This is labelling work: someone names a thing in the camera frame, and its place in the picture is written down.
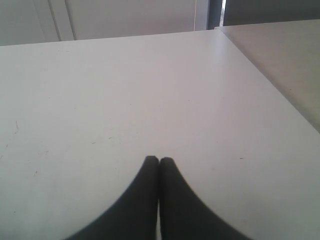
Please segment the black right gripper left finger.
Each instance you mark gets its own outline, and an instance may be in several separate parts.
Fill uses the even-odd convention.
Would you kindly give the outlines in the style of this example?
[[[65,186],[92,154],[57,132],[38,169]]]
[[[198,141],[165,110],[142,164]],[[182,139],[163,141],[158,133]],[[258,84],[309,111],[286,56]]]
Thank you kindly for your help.
[[[119,199],[69,240],[155,240],[159,159],[147,156]]]

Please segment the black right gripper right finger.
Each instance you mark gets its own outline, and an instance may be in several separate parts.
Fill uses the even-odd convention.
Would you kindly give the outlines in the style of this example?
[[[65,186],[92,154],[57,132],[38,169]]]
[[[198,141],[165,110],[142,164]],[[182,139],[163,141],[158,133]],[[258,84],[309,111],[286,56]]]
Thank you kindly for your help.
[[[159,218],[163,240],[248,240],[194,193],[174,160],[159,162]]]

